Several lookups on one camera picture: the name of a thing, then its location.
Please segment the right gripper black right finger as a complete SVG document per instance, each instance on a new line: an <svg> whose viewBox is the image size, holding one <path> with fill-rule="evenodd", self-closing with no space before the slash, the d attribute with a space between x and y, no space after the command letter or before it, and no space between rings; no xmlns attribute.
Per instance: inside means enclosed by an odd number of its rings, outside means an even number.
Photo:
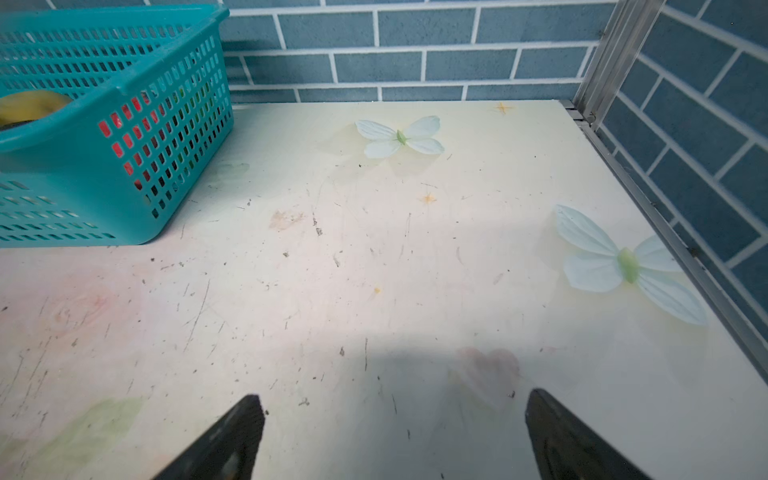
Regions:
<svg viewBox="0 0 768 480"><path fill-rule="evenodd" d="M649 480L648 475L542 388L530 392L525 421L543 479Z"/></svg>

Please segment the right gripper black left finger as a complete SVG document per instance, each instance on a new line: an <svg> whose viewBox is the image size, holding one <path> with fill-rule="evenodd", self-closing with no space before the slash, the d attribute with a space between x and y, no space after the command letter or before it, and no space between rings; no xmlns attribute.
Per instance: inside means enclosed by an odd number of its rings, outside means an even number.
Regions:
<svg viewBox="0 0 768 480"><path fill-rule="evenodd" d="M264 426L265 413L259 396L246 395L155 479L248 480L253 474Z"/></svg>

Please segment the teal plastic basket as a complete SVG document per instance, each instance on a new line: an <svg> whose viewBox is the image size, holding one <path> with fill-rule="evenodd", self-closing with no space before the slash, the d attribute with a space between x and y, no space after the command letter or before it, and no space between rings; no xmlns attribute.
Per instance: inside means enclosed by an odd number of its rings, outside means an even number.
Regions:
<svg viewBox="0 0 768 480"><path fill-rule="evenodd" d="M5 248L140 245L232 130L222 5L5 13L1 92L63 109L1 135Z"/></svg>

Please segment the yellow potato toy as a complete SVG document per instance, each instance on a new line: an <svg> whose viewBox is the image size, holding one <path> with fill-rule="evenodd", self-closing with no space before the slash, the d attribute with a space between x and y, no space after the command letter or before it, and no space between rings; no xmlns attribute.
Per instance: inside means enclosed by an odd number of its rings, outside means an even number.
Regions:
<svg viewBox="0 0 768 480"><path fill-rule="evenodd" d="M45 118L72 99L47 90L22 91L1 98L1 129L7 130Z"/></svg>

